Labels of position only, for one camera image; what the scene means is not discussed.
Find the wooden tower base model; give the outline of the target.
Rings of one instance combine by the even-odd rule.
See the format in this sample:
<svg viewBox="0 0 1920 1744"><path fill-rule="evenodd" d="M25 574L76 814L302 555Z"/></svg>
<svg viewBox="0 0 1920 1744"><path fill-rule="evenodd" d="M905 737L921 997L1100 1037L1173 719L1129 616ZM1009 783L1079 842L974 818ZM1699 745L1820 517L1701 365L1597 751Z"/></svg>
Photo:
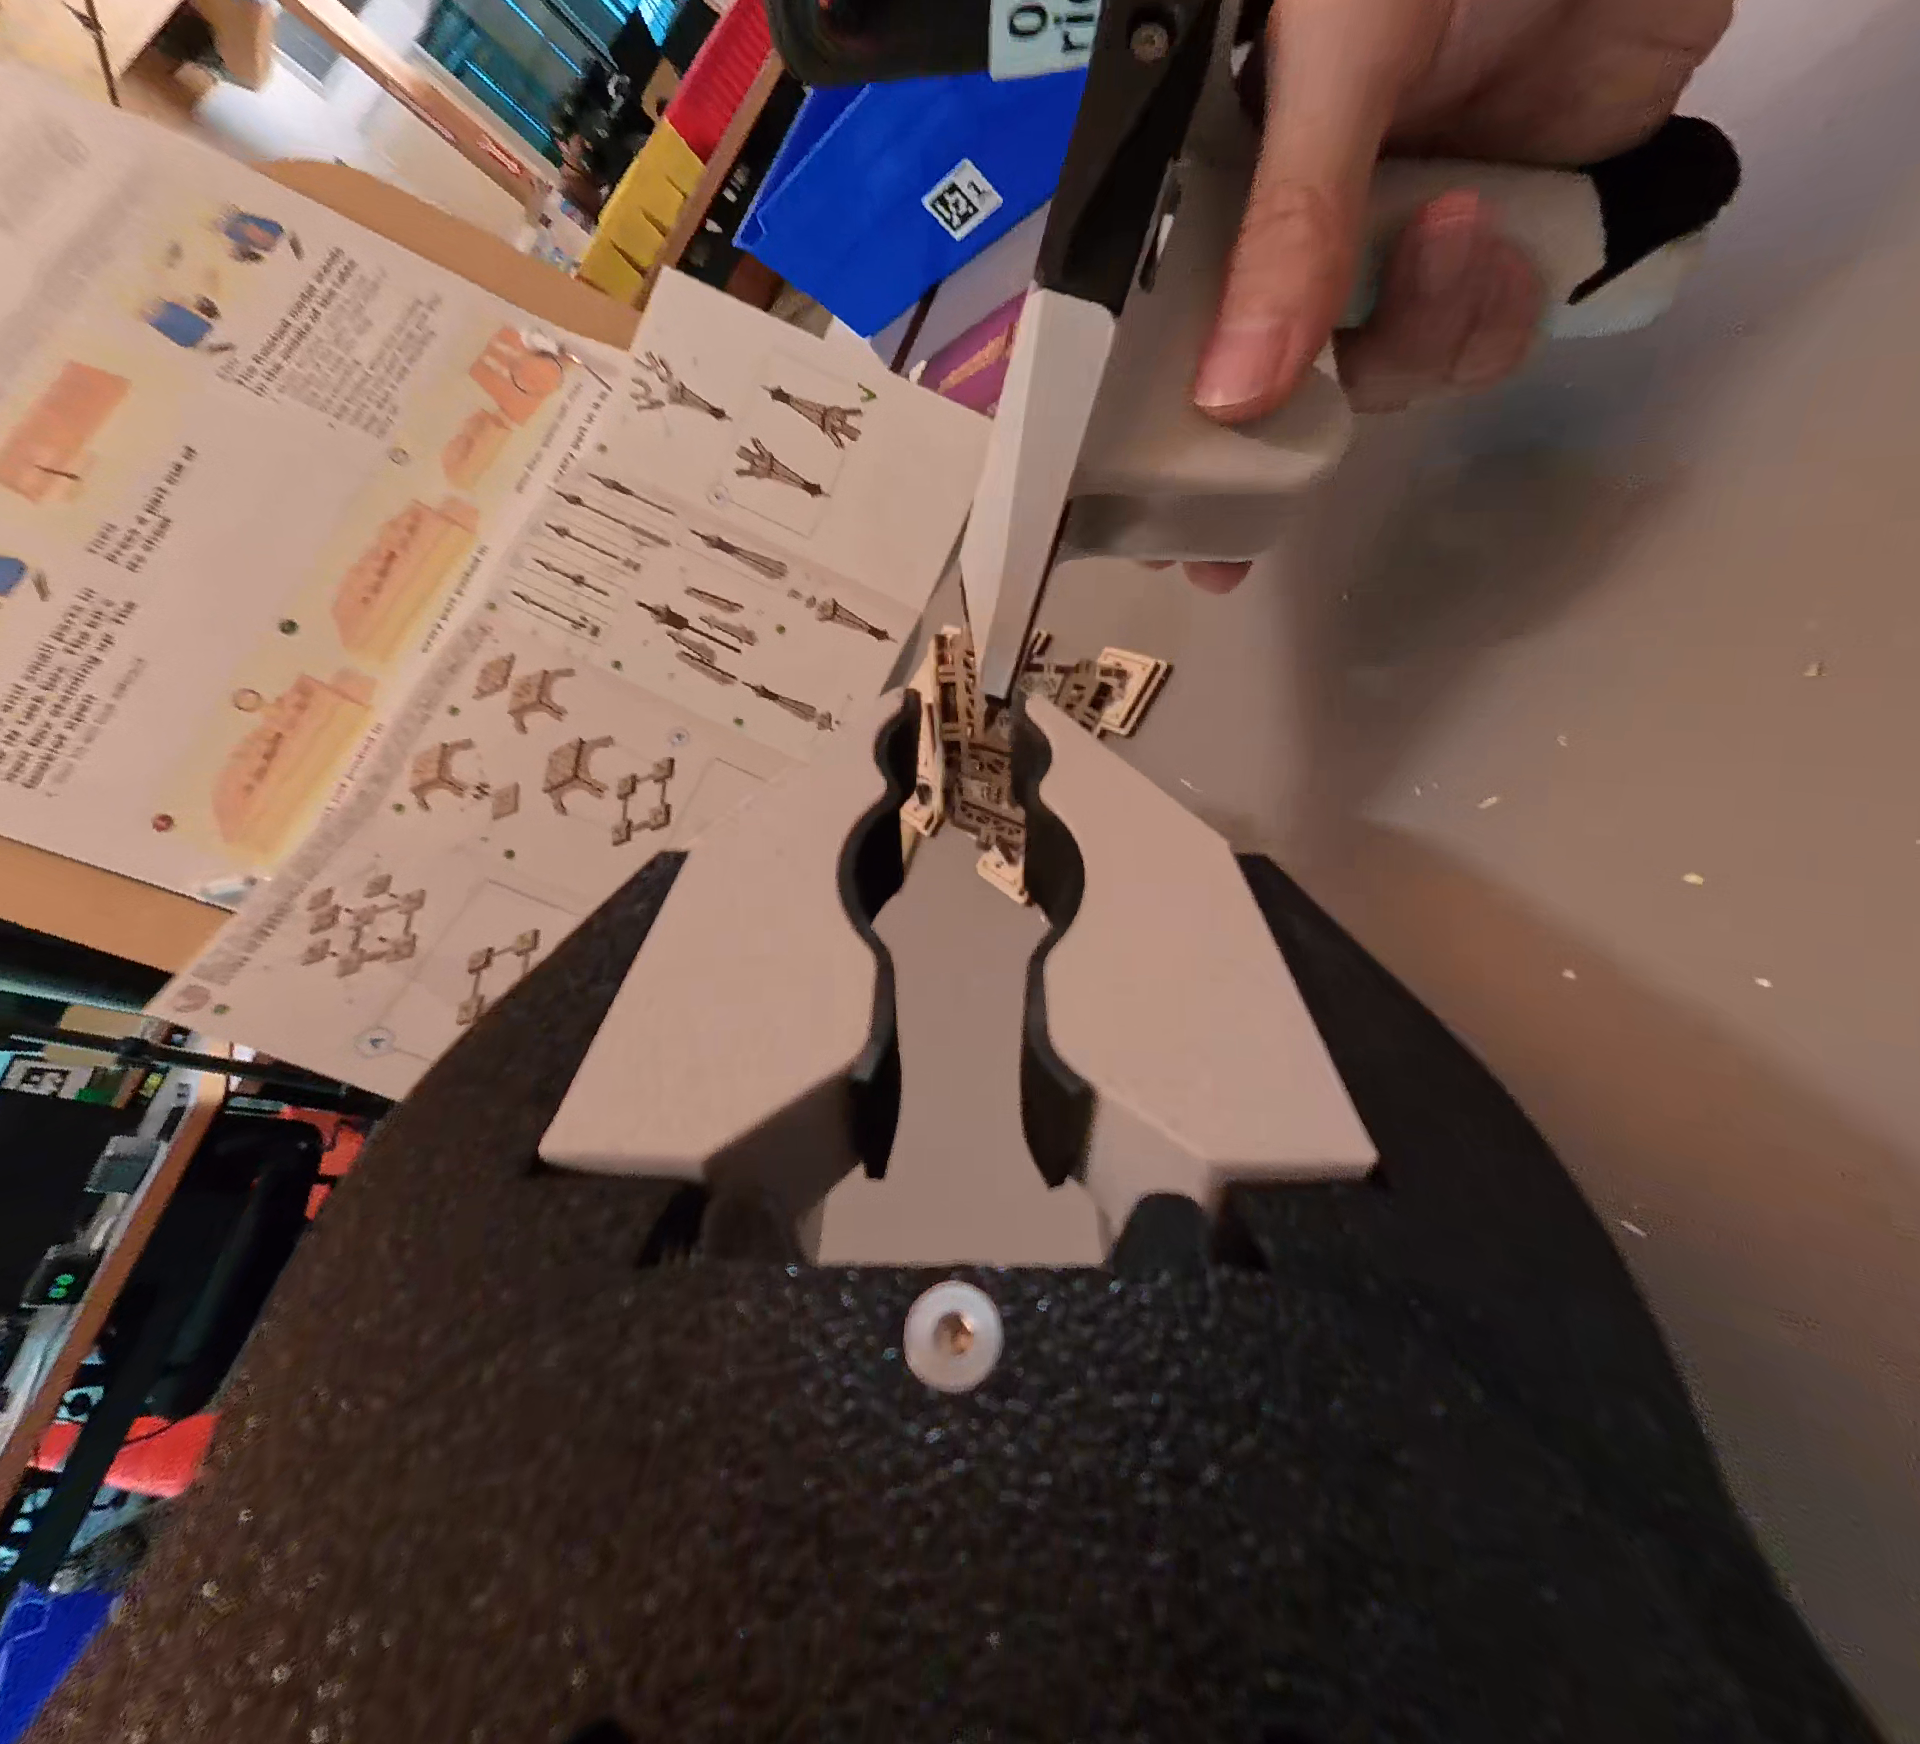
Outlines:
<svg viewBox="0 0 1920 1744"><path fill-rule="evenodd" d="M1026 644L1020 694L1043 697L1097 737L1129 737L1164 691L1171 659L1122 647L1069 659L1055 654L1052 635L1036 630Z"/></svg>

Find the yellow plastic bin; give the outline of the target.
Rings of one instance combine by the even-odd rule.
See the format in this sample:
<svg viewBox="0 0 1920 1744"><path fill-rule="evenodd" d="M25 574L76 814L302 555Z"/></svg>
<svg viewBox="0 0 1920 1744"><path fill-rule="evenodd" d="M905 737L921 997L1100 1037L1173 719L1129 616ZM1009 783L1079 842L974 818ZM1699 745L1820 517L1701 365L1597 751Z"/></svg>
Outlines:
<svg viewBox="0 0 1920 1744"><path fill-rule="evenodd" d="M658 121L603 203L578 260L578 278L636 306L702 172L704 160L666 121Z"/></svg>

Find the wooden tower section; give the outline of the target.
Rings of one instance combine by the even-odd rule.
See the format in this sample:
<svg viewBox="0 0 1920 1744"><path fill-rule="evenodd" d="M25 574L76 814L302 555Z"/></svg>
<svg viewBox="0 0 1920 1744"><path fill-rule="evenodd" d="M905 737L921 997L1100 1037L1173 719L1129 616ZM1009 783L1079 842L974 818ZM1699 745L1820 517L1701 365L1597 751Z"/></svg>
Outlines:
<svg viewBox="0 0 1920 1744"><path fill-rule="evenodd" d="M1011 723L977 689L966 627L931 632L909 689L920 726L916 779L899 810L901 865L909 867L918 849L950 828L974 843L974 872L981 882L1033 906Z"/></svg>

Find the purple puzzle box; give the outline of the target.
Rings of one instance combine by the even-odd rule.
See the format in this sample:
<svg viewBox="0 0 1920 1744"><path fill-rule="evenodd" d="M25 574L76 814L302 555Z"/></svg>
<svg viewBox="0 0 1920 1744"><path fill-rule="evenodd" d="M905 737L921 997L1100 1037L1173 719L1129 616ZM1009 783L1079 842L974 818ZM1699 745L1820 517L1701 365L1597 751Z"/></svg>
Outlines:
<svg viewBox="0 0 1920 1744"><path fill-rule="evenodd" d="M994 417L1007 386L1023 306L1024 290L1019 290L947 340L920 367L918 386L946 402Z"/></svg>

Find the person's right hand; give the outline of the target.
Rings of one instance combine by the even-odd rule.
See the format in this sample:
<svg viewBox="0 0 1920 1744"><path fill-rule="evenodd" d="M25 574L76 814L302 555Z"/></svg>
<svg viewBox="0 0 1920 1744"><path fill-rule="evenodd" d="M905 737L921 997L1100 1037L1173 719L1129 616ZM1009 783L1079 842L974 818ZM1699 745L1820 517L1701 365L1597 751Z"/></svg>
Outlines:
<svg viewBox="0 0 1920 1744"><path fill-rule="evenodd" d="M1353 284L1380 155L1580 167L1659 128L1738 0L1276 0L1257 169L1195 381L1276 410Z"/></svg>

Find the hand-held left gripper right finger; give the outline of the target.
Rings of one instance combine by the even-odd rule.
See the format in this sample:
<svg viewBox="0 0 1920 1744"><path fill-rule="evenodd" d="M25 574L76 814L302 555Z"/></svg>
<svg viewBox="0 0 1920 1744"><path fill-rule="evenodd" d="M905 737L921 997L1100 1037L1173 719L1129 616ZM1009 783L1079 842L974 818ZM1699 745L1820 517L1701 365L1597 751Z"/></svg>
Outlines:
<svg viewBox="0 0 1920 1744"><path fill-rule="evenodd" d="M1048 701L1017 707L1012 777L1046 921L1020 1013L1040 1176L1094 1204L1368 1176L1376 1140L1229 842Z"/></svg>

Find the white instruction booklet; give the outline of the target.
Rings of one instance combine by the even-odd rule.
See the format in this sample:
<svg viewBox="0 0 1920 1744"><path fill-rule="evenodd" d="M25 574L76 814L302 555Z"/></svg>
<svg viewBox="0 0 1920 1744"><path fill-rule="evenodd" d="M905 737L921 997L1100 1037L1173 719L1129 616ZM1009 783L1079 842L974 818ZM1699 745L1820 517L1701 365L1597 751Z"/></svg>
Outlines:
<svg viewBox="0 0 1920 1744"><path fill-rule="evenodd" d="M157 1019L405 1097L885 686L987 435L862 340L660 278L342 801Z"/></svg>

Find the long blue bin with tag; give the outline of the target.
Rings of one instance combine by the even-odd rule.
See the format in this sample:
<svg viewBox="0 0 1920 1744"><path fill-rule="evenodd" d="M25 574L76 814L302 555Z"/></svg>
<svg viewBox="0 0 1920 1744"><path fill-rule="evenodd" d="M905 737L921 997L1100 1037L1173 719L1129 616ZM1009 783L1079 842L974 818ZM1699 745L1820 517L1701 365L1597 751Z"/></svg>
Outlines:
<svg viewBox="0 0 1920 1744"><path fill-rule="evenodd" d="M1055 195L1086 72L812 87L735 244L872 336Z"/></svg>

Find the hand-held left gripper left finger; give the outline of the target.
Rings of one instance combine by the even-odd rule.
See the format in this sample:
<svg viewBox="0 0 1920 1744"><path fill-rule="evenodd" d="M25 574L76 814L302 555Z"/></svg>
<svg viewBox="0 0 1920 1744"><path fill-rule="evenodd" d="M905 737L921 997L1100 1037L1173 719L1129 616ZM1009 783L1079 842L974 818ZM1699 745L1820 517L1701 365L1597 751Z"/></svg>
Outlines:
<svg viewBox="0 0 1920 1744"><path fill-rule="evenodd" d="M920 699L862 705L706 828L550 1124L540 1160L666 1181L881 1178L899 1127L899 810Z"/></svg>

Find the long red bin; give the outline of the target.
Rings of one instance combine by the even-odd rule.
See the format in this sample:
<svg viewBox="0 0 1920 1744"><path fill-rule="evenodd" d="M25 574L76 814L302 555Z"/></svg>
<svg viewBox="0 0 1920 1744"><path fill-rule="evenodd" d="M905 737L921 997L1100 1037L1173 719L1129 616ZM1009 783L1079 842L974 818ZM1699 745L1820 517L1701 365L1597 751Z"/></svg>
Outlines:
<svg viewBox="0 0 1920 1744"><path fill-rule="evenodd" d="M755 84L777 55L764 0L731 0L680 68L663 122L704 165Z"/></svg>

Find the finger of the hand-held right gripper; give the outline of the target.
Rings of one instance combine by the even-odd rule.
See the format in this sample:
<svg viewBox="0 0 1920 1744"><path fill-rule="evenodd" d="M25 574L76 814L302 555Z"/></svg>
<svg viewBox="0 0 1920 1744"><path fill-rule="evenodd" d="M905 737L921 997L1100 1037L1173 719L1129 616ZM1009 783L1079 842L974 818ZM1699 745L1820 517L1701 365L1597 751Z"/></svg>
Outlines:
<svg viewBox="0 0 1920 1744"><path fill-rule="evenodd" d="M1033 287L1023 303L958 553L987 699L1011 699L1020 674L1115 338L1116 318L1094 300Z"/></svg>

